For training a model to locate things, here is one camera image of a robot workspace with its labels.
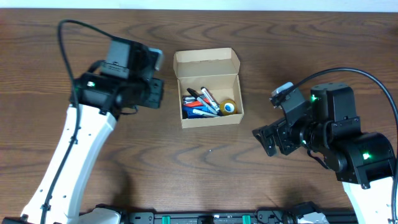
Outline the thin black permanent marker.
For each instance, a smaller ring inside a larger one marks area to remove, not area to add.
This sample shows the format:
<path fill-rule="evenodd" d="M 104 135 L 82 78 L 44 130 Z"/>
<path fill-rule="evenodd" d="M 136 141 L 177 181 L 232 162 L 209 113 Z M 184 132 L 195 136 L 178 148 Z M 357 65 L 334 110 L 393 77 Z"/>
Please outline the thin black permanent marker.
<path fill-rule="evenodd" d="M 200 103 L 202 103 L 204 106 L 206 106 L 213 114 L 217 115 L 218 113 L 216 112 L 216 110 L 214 110 L 203 98 L 200 97 L 200 95 L 198 95 L 196 93 L 195 90 L 191 89 L 191 88 L 187 88 L 187 91 L 189 92 L 189 94 L 191 94 L 192 97 L 194 97 L 197 101 L 199 101 Z"/>

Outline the blue whiteboard marker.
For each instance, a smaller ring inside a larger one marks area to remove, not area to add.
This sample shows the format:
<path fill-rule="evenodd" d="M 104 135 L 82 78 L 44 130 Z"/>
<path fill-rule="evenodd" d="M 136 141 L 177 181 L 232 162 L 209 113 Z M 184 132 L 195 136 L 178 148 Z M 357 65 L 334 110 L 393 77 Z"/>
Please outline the blue whiteboard marker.
<path fill-rule="evenodd" d="M 197 115 L 204 116 L 204 117 L 219 117 L 219 115 L 217 115 L 217 114 L 198 110 L 198 109 L 191 108 L 191 107 L 186 107 L 186 106 L 183 107 L 183 110 L 186 111 L 187 113 L 197 114 Z"/>

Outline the blue plastic rectangular block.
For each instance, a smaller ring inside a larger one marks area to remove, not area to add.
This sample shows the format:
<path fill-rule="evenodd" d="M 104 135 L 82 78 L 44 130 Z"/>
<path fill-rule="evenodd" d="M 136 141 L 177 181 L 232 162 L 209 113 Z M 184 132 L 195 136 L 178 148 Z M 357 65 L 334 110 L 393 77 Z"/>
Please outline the blue plastic rectangular block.
<path fill-rule="evenodd" d="M 198 106 L 198 107 L 191 107 L 191 108 L 195 108 L 195 109 L 198 109 L 198 110 L 202 110 L 202 111 L 206 111 L 206 112 L 210 112 L 211 113 L 211 111 L 206 106 Z M 187 118 L 188 119 L 193 119 L 193 118 L 215 118 L 215 117 L 204 117 L 204 116 L 200 116 L 200 115 L 192 114 L 192 113 L 187 113 L 187 112 L 186 112 L 186 114 L 187 114 Z"/>

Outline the yellow tape roll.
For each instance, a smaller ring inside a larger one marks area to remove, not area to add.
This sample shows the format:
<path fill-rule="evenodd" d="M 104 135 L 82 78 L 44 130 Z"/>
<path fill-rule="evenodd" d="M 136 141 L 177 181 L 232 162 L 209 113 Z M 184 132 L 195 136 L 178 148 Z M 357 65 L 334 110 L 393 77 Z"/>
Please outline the yellow tape roll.
<path fill-rule="evenodd" d="M 220 110 L 223 116 L 237 113 L 237 106 L 233 100 L 224 100 L 220 104 Z"/>

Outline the cardboard box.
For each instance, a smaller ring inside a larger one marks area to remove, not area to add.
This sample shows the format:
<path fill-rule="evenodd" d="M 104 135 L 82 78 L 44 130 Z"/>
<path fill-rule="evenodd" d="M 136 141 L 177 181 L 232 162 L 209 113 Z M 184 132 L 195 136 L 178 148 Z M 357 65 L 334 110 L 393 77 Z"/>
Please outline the cardboard box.
<path fill-rule="evenodd" d="M 239 68 L 240 61 L 231 48 L 175 52 L 174 72 L 177 78 L 182 128 L 239 124 L 241 122 L 244 109 L 238 75 Z M 237 113 L 218 118 L 188 119 L 183 110 L 183 97 L 190 95 L 187 88 L 191 88 L 201 95 L 201 87 L 205 87 L 219 105 L 224 100 L 233 100 L 237 106 Z"/>

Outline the black whiteboard marker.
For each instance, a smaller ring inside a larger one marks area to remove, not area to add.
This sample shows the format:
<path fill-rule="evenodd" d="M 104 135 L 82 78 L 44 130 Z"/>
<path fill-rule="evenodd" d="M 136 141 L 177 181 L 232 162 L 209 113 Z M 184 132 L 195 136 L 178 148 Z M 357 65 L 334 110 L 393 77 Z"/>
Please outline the black whiteboard marker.
<path fill-rule="evenodd" d="M 201 87 L 201 92 L 204 94 L 204 96 L 208 99 L 209 103 L 211 104 L 211 106 L 213 107 L 213 109 L 217 112 L 217 114 L 219 116 L 222 116 L 222 112 L 220 109 L 219 104 L 215 101 L 215 99 L 212 97 L 212 95 L 210 94 L 210 92 L 205 88 L 205 87 Z"/>

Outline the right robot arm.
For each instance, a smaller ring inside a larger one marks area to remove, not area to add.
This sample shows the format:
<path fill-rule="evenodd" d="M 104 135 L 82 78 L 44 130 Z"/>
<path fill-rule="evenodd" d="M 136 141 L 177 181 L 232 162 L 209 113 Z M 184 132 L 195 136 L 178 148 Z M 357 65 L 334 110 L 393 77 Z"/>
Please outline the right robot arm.
<path fill-rule="evenodd" d="M 394 151 L 383 134 L 362 132 L 352 88 L 315 85 L 309 100 L 294 90 L 279 108 L 283 118 L 252 132 L 267 155 L 287 156 L 300 147 L 322 154 L 317 162 L 335 172 L 358 223 L 392 223 Z"/>

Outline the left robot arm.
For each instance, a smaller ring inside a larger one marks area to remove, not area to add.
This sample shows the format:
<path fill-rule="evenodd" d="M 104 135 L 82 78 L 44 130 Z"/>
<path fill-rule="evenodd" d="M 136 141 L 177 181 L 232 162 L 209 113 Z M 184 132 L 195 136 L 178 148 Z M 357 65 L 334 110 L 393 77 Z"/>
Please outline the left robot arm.
<path fill-rule="evenodd" d="M 20 217 L 3 223 L 129 223 L 127 211 L 98 205 L 80 214 L 81 200 L 103 144 L 124 109 L 157 109 L 164 82 L 154 78 L 163 52 L 114 37 L 106 59 L 74 79 L 70 106 L 58 146 L 34 196 Z"/>

